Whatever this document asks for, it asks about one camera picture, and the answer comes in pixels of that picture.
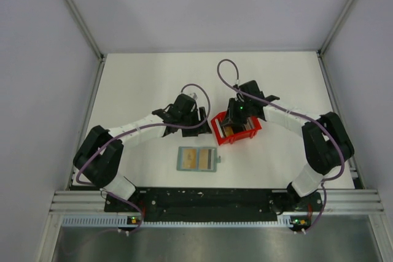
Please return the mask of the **red plastic bin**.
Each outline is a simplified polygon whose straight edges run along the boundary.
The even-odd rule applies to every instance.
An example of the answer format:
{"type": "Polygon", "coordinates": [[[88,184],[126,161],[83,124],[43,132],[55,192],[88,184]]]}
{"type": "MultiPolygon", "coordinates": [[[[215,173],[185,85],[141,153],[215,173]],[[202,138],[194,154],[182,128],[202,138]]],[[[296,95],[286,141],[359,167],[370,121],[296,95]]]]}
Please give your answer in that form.
{"type": "Polygon", "coordinates": [[[257,135],[258,131],[262,129],[262,127],[256,117],[249,117],[255,126],[254,129],[252,129],[250,131],[244,131],[244,132],[235,134],[234,136],[225,137],[225,135],[222,132],[221,127],[219,126],[219,122],[222,121],[224,116],[225,116],[225,112],[221,112],[221,113],[218,113],[211,120],[211,128],[212,128],[212,131],[214,133],[214,136],[215,136],[216,141],[219,146],[225,145],[225,144],[233,144],[233,143],[238,142],[243,139],[252,139],[253,137],[255,137],[257,135]]]}

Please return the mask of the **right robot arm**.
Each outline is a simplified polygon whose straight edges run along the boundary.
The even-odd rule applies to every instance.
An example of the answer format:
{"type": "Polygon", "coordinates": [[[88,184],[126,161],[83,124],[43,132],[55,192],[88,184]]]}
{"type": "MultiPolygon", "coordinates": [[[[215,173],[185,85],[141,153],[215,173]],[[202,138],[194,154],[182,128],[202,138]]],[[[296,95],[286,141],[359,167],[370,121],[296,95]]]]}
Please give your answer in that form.
{"type": "Polygon", "coordinates": [[[223,128],[239,129],[250,117],[275,123],[303,139],[306,164],[287,186],[287,204],[301,210],[309,203],[322,182],[339,178],[344,163],[354,154],[354,147],[335,112],[306,114],[289,107],[274,95],[264,96],[255,80],[231,87],[236,97],[229,99],[223,128]]]}

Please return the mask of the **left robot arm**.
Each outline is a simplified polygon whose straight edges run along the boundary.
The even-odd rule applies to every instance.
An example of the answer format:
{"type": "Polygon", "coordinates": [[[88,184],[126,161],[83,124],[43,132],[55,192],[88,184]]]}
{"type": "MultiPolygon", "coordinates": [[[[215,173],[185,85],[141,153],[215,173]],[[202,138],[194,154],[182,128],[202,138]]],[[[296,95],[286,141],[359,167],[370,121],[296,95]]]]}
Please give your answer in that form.
{"type": "Polygon", "coordinates": [[[116,128],[93,127],[73,159],[78,169],[76,181],[83,184],[80,176],[88,179],[85,183],[118,196],[118,203],[131,211],[139,205],[135,185],[119,173],[122,154],[126,148],[133,148],[151,139],[164,138],[181,130],[182,137],[210,133],[207,108],[198,107],[191,95],[179,94],[174,103],[164,109],[157,109],[141,120],[116,128]]]}

